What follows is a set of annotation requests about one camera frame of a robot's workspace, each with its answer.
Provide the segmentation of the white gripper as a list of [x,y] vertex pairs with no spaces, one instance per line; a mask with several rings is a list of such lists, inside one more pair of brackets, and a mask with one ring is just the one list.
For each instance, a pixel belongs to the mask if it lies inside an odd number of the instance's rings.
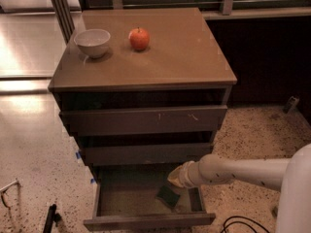
[[180,188],[194,188],[201,185],[202,179],[199,172],[199,163],[189,161],[178,166],[169,173],[167,180]]

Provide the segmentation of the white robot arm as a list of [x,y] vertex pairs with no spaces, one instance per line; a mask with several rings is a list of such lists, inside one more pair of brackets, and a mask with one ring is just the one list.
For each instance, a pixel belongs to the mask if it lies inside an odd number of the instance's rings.
[[311,145],[281,159],[232,160],[206,154],[178,166],[168,181],[182,188],[241,181],[278,190],[275,233],[311,231]]

